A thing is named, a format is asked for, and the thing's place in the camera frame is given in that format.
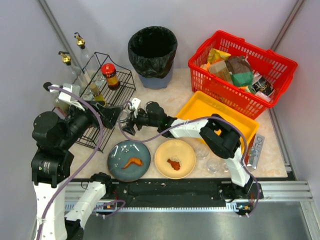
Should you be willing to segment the small yellow seasoning bottle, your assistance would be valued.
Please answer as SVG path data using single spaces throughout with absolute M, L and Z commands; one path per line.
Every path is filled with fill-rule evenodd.
M 91 90 L 91 93 L 92 93 L 94 99 L 98 102 L 101 102 L 101 104 L 104 107 L 107 106 L 107 102 L 106 102 L 105 98 L 103 97 L 98 86 L 95 83 L 91 83 L 89 87 L 90 87 L 90 90 Z

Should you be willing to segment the black-capped dark sauce bottle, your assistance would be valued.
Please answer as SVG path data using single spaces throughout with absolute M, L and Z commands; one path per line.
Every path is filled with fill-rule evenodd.
M 49 89 L 49 87 L 52 86 L 50 82 L 45 82 L 43 84 L 43 88 L 47 91 L 50 92 L 52 95 L 52 103 L 55 107 L 56 110 L 58 110 L 64 117 L 67 117 L 69 114 L 69 105 L 59 99 L 60 92 L 58 90 L 54 89 Z

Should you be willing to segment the gold-capped glass bottle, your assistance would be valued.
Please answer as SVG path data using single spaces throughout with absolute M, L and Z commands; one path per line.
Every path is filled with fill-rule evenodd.
M 105 83 L 105 79 L 100 72 L 101 65 L 94 56 L 94 53 L 88 50 L 85 40 L 78 32 L 74 33 L 74 37 L 76 38 L 76 44 L 80 49 L 80 61 L 84 67 L 84 75 L 87 77 L 87 81 L 91 81 L 98 87 L 102 87 Z
M 81 68 L 72 63 L 72 59 L 69 52 L 59 51 L 58 55 L 62 57 L 62 62 L 69 67 L 77 83 L 79 83 L 81 97 L 86 101 L 93 100 L 93 94 L 91 90 L 88 89 L 88 84 L 91 81 L 90 77 L 84 74 Z

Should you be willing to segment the blue ceramic plate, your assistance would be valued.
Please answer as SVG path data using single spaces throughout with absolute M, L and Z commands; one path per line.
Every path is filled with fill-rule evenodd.
M 147 172 L 150 164 L 151 154 L 147 146 L 131 140 L 119 142 L 107 158 L 109 173 L 121 182 L 140 179 Z

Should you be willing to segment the cream ceramic plate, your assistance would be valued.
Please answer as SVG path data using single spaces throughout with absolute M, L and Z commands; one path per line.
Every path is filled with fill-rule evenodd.
M 179 161 L 180 170 L 174 170 L 167 162 Z M 162 143 L 155 152 L 155 166 L 166 178 L 178 180 L 187 177 L 196 166 L 196 154 L 185 141 L 172 139 Z

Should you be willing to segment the red-lidded sauce jar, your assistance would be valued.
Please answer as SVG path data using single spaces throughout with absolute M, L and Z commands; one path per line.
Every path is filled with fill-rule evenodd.
M 107 86 L 110 90 L 116 91 L 120 87 L 120 82 L 117 77 L 117 71 L 112 63 L 106 63 L 101 67 L 102 75 L 105 77 Z

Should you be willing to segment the glass jar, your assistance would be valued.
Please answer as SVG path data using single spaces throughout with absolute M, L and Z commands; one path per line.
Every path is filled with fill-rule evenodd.
M 129 109 L 124 109 L 120 112 L 119 117 L 118 117 L 118 122 L 121 124 L 126 123 L 128 120 L 130 120 L 132 115 L 132 111 Z

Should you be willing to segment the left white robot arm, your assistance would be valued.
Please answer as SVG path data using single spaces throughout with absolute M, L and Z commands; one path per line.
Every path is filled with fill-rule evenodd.
M 37 151 L 31 161 L 31 180 L 37 201 L 38 240 L 81 240 L 87 220 L 102 198 L 115 192 L 111 177 L 103 172 L 92 175 L 72 210 L 65 213 L 66 187 L 75 177 L 70 172 L 74 155 L 71 146 L 90 127 L 112 129 L 122 106 L 103 106 L 86 101 L 74 92 L 72 84 L 46 82 L 44 89 L 58 94 L 69 105 L 69 115 L 60 118 L 54 111 L 39 114 L 33 122 L 32 138 Z

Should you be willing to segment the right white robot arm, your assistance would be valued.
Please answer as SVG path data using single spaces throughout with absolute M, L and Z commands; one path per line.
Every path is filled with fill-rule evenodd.
M 244 159 L 248 149 L 246 139 L 237 127 L 220 115 L 182 120 L 167 115 L 157 102 L 151 101 L 145 108 L 140 108 L 139 101 L 134 99 L 125 103 L 118 124 L 126 138 L 147 126 L 156 128 L 157 135 L 165 138 L 189 137 L 204 140 L 209 149 L 224 160 L 230 172 L 231 182 L 219 187 L 220 198 L 227 202 L 246 198 L 260 199 L 261 185 L 245 166 Z

